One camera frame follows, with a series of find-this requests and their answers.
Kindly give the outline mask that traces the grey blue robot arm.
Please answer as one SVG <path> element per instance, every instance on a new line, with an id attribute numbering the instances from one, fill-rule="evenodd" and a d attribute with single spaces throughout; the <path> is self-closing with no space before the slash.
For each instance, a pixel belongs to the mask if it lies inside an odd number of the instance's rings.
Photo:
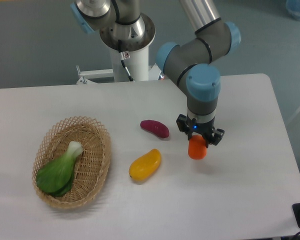
<path id="1" fill-rule="evenodd" d="M 214 121 L 221 81 L 213 61 L 234 51 L 241 42 L 238 27 L 222 21 L 211 0 L 180 2 L 195 38 L 179 45 L 163 44 L 155 63 L 187 98 L 187 114 L 179 115 L 178 129 L 188 139 L 203 137 L 206 145 L 218 145 L 224 130 Z M 138 0 L 76 0 L 71 11 L 86 33 L 99 32 L 110 51 L 116 82 L 148 81 L 149 46 L 156 34 L 153 21 L 141 12 Z"/>

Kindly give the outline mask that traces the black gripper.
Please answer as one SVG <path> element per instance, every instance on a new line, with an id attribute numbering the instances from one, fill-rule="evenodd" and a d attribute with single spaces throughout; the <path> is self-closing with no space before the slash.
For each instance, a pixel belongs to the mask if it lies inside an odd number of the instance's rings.
<path id="1" fill-rule="evenodd" d="M 187 136 L 189 141 L 194 133 L 197 133 L 205 140 L 206 147 L 217 146 L 223 139 L 225 131 L 221 128 L 214 128 L 215 117 L 205 123 L 192 121 L 188 116 L 180 114 L 176 119 L 176 124 L 180 132 Z"/>

